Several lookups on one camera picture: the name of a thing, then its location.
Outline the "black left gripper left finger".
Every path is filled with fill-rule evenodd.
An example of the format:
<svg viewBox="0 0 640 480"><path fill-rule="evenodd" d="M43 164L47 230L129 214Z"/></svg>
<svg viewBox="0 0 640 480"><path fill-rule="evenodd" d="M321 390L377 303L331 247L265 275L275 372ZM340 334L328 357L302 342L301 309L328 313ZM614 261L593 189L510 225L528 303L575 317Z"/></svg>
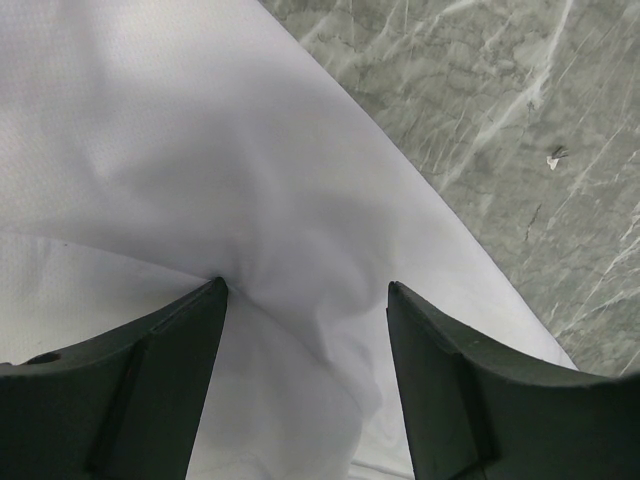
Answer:
<svg viewBox="0 0 640 480"><path fill-rule="evenodd" d="M5 479L182 479L223 332L215 279L83 342L1 367Z"/></svg>

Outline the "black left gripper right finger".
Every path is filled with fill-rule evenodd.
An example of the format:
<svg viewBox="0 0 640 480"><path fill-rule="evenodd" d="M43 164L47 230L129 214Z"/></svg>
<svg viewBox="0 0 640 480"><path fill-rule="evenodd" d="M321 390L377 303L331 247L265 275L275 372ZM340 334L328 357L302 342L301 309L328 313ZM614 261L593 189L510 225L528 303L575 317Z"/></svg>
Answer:
<svg viewBox="0 0 640 480"><path fill-rule="evenodd" d="M399 282L387 322L418 479L635 479L639 378L514 350Z"/></svg>

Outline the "white t shirt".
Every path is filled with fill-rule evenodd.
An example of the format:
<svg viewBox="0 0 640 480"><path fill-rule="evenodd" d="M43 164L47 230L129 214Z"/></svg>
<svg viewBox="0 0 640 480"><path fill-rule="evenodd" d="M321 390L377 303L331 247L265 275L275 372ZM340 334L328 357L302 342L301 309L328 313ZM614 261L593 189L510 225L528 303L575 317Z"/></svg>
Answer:
<svg viewBox="0 0 640 480"><path fill-rule="evenodd" d="M399 281L571 367L456 214L256 1L1 5L1 357L222 277L192 479L411 474Z"/></svg>

